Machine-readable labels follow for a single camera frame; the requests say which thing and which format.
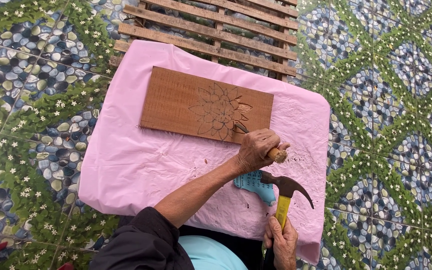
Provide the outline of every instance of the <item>pink plastic sheet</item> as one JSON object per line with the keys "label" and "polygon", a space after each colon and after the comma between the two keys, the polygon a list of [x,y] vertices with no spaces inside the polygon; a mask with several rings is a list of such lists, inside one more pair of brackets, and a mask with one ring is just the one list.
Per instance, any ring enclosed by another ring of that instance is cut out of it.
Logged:
{"label": "pink plastic sheet", "polygon": [[[274,95],[270,128],[291,143],[289,162],[263,170],[298,181],[311,196],[315,209],[295,192],[288,218],[299,232],[297,255],[316,264],[324,222],[329,104],[317,93],[207,61],[173,45],[135,40],[130,46],[84,157],[80,199],[106,214],[135,215],[238,152],[238,144],[139,127],[153,66]],[[268,207],[256,193],[230,181],[186,224],[262,240],[267,214],[275,211],[276,205]]]}

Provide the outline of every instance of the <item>yellow hammer handle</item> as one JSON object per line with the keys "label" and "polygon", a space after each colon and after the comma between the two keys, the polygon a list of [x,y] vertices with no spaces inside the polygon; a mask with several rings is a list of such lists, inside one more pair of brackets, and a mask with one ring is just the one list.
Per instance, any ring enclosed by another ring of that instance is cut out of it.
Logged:
{"label": "yellow hammer handle", "polygon": [[279,195],[276,207],[276,219],[281,225],[281,230],[284,229],[286,224],[286,216],[288,215],[288,210],[290,209],[291,198]]}

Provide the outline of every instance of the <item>wooden pallet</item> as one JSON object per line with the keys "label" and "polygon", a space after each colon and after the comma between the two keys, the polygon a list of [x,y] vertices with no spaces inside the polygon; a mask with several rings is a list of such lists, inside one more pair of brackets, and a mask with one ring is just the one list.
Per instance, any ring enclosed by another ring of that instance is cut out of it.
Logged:
{"label": "wooden pallet", "polygon": [[[216,63],[218,62],[218,58],[225,58],[242,64],[267,69],[275,72],[277,74],[277,79],[284,82],[286,82],[287,75],[296,75],[296,69],[288,66],[288,59],[296,60],[297,57],[295,52],[289,50],[290,45],[296,45],[297,43],[296,37],[289,35],[289,29],[297,30],[298,28],[298,23],[290,20],[290,17],[296,18],[298,15],[296,10],[290,8],[291,5],[297,5],[297,0],[282,0],[281,5],[268,0],[235,0],[237,2],[231,2],[228,0],[196,1],[216,6],[217,12],[201,9],[174,0],[140,0],[138,7],[125,5],[123,8],[123,12],[138,18],[138,20],[135,21],[135,25],[122,23],[119,25],[118,32],[120,34],[140,39],[173,44],[182,49],[210,55],[212,57],[211,60]],[[214,28],[150,11],[148,9],[151,4],[212,20],[215,22]],[[225,9],[247,15],[256,20],[278,25],[279,31],[250,21],[225,15]],[[210,37],[214,40],[213,45],[146,29],[143,27],[146,20],[171,28],[178,28],[190,33]],[[223,24],[246,29],[250,32],[273,38],[276,46],[255,41],[237,34],[224,32],[222,30]],[[264,58],[221,48],[221,41],[271,54],[276,61],[269,61]],[[130,42],[117,40],[114,49],[121,52],[127,52],[129,46]],[[122,57],[112,56],[109,64],[117,67],[121,63],[121,60]]]}

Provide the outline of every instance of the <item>black sleeve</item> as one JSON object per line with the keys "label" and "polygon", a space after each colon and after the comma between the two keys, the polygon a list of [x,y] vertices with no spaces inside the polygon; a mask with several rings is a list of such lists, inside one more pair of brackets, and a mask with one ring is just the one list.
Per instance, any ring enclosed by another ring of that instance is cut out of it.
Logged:
{"label": "black sleeve", "polygon": [[153,207],[141,210],[94,256],[90,270],[194,269],[179,230]]}

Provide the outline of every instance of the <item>hammer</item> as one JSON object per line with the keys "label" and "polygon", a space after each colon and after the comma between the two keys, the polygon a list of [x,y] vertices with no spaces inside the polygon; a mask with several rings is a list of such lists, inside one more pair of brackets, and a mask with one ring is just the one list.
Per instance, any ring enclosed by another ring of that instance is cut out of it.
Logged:
{"label": "hammer", "polygon": [[[249,133],[249,130],[245,128],[242,124],[235,122],[234,125],[237,126],[244,133]],[[278,148],[273,147],[271,150],[268,151],[267,156],[279,164],[283,163],[286,160],[286,158],[288,157],[288,153],[286,152],[286,150],[280,151]]]}
{"label": "hammer", "polygon": [[[291,204],[291,198],[293,197],[294,191],[299,191],[308,199],[309,204],[311,205],[311,208],[315,209],[315,206],[313,205],[313,201],[311,200],[311,197],[309,196],[308,192],[304,189],[302,185],[300,185],[297,181],[294,181],[293,179],[286,177],[286,176],[278,176],[275,177],[272,174],[262,171],[260,182],[263,184],[274,184],[279,189],[279,197],[277,200],[277,207],[276,207],[276,219],[281,225],[281,230],[284,229],[284,225],[286,224],[286,216],[288,214],[288,210],[290,208]],[[271,270],[274,268],[274,259],[275,254],[273,247],[266,250],[266,255],[264,256],[264,265],[263,270]]]}

